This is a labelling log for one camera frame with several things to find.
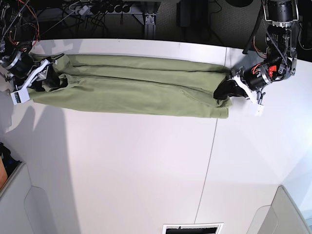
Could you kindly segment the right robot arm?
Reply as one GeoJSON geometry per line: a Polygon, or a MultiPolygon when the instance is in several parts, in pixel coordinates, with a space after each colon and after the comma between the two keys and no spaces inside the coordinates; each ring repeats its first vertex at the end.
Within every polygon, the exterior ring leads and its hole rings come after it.
{"type": "Polygon", "coordinates": [[[32,54],[48,27],[60,19],[62,0],[2,0],[0,2],[0,76],[14,91],[57,89],[61,81],[56,59],[32,54]]]}

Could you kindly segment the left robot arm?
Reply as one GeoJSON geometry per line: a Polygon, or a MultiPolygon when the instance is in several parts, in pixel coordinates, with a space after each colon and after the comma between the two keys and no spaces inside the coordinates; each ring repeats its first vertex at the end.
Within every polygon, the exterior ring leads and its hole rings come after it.
{"type": "Polygon", "coordinates": [[[243,50],[246,55],[253,47],[262,62],[249,69],[232,70],[214,92],[214,98],[244,97],[261,104],[264,87],[294,76],[297,63],[297,29],[299,21],[297,3],[294,0],[263,0],[256,23],[243,50]],[[255,36],[260,26],[265,30],[266,51],[255,45],[255,36]]]}

